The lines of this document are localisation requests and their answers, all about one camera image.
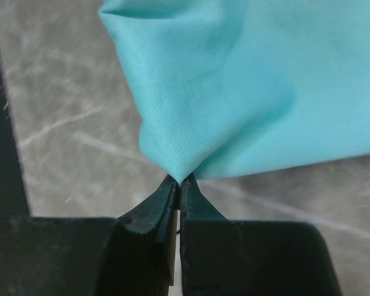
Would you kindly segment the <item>teal t shirt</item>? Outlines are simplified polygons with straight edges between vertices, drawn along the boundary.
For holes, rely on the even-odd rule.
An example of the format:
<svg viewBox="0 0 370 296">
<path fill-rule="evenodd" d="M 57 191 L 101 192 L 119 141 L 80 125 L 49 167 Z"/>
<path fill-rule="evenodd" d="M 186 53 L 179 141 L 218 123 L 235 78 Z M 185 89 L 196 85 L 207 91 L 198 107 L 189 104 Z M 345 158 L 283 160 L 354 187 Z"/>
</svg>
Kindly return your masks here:
<svg viewBox="0 0 370 296">
<path fill-rule="evenodd" d="M 177 181 L 370 154 L 370 1 L 104 1 L 142 119 Z"/>
</svg>

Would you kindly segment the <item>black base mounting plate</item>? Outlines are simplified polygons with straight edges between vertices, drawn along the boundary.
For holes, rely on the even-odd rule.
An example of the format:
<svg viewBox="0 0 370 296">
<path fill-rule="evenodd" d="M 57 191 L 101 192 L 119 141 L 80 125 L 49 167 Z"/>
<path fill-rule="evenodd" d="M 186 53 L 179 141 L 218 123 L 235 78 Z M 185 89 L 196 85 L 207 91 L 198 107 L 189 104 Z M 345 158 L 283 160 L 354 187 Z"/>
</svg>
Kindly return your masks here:
<svg viewBox="0 0 370 296">
<path fill-rule="evenodd" d="M 29 214 L 0 57 L 0 216 Z"/>
</svg>

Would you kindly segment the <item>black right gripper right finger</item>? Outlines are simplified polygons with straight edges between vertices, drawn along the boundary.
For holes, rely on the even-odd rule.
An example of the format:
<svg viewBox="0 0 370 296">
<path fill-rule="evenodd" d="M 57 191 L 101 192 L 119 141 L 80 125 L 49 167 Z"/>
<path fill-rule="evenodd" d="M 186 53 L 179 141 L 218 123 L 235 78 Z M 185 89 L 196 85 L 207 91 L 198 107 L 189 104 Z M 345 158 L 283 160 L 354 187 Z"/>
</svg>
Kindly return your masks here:
<svg viewBox="0 0 370 296">
<path fill-rule="evenodd" d="M 340 295 L 331 257 L 315 226 L 235 221 L 201 193 L 181 186 L 180 257 L 184 295 Z"/>
</svg>

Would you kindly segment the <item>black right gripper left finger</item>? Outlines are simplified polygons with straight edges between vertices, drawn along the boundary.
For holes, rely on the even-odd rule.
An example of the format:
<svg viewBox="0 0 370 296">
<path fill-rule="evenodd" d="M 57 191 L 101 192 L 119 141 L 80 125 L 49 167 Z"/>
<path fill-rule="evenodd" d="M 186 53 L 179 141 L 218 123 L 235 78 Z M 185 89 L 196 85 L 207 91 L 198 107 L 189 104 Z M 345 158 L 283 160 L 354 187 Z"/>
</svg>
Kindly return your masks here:
<svg viewBox="0 0 370 296">
<path fill-rule="evenodd" d="M 176 181 L 119 218 L 0 218 L 0 295 L 167 295 Z"/>
</svg>

